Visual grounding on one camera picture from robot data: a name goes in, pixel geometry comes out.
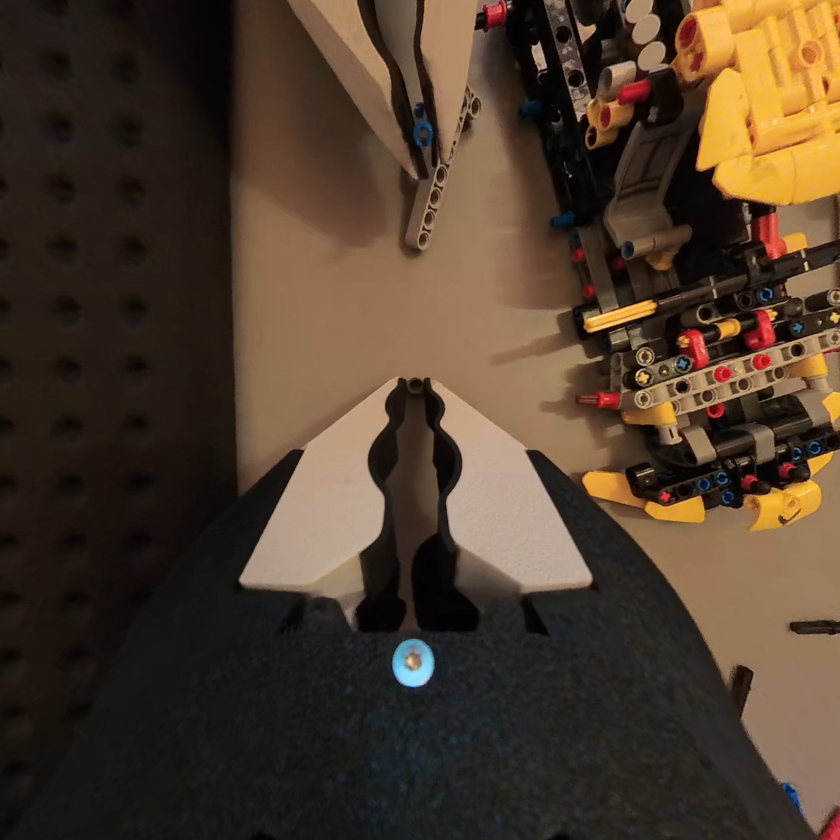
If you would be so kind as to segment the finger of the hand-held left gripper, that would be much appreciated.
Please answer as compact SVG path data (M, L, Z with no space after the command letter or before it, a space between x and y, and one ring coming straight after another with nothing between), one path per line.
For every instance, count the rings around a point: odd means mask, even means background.
M417 3L415 52L437 159L449 163L466 95L477 1Z
M424 157L413 143L414 121L403 74L385 46L372 2L289 1L374 135L414 180Z

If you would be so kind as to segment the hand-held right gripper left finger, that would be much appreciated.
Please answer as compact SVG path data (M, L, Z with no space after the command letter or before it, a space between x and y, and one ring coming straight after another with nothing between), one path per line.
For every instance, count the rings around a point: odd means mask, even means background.
M407 398L406 379L391 379L303 447L243 588L326 597L348 618L404 614L388 480Z

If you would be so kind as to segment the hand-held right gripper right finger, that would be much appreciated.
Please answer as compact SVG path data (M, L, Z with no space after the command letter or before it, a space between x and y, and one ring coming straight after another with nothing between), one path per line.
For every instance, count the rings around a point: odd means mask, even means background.
M433 581L478 609L589 588L593 575L526 446L437 381L423 382L433 434Z

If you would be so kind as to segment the small black yellow toy subassembly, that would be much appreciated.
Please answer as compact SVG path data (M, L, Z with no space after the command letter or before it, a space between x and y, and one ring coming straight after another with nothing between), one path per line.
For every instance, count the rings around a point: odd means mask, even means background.
M590 471L583 486L593 498L642 510L661 522L702 523L708 511L743 509L750 532L784 529L817 512L823 490L816 474L838 452L830 428L775 444L760 462L755 445L732 449L704 465L641 463L624 471Z

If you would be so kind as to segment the grey angled toy beam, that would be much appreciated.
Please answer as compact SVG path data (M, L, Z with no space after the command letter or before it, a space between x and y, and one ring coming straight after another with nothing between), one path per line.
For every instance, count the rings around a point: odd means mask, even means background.
M455 138L450 150L442 153L438 163L432 167L430 177L419 181L416 186L411 216L405 233L405 245L415 251L424 252L429 246L440 205L448 182L449 170L455 159L461 134L480 116L481 100L470 86L465 85L465 98L458 116Z

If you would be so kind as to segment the partly built yellow toy car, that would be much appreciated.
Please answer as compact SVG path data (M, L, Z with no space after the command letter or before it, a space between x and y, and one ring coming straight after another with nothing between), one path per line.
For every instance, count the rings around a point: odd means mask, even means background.
M605 393L650 446L690 448L706 413L765 387L740 357L775 337L771 263L807 247L782 207L838 194L838 2L494 2L560 200L584 302L582 340L611 361Z

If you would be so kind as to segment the grey desk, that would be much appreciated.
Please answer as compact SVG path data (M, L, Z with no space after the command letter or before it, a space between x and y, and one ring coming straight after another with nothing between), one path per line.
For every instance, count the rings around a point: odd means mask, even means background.
M385 381L430 377L576 486L647 460L638 432L574 402L600 387L539 132L504 28L476 33L482 103L428 250L404 248L414 191L287 2L235 2L234 339L241 490ZM720 671L754 673L743 723L818 831L838 807L838 463L819 511L749 532L746 511L660 522L610 502L692 613Z

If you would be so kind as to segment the scatter of small colourful toy pieces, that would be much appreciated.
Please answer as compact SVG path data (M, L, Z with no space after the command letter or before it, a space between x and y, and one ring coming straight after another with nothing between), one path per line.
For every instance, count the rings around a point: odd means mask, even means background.
M790 633L799 636L835 636L839 635L839 621L829 618L793 621L788 624L788 630ZM743 712L747 706L753 685L753 678L753 670L746 665L738 664L731 672L729 683L730 697L739 719L742 719ZM802 805L802 798L795 787L788 782L781 783L780 786L794 808L804 817L805 812ZM838 806L827 817L818 837L820 839L839 838Z

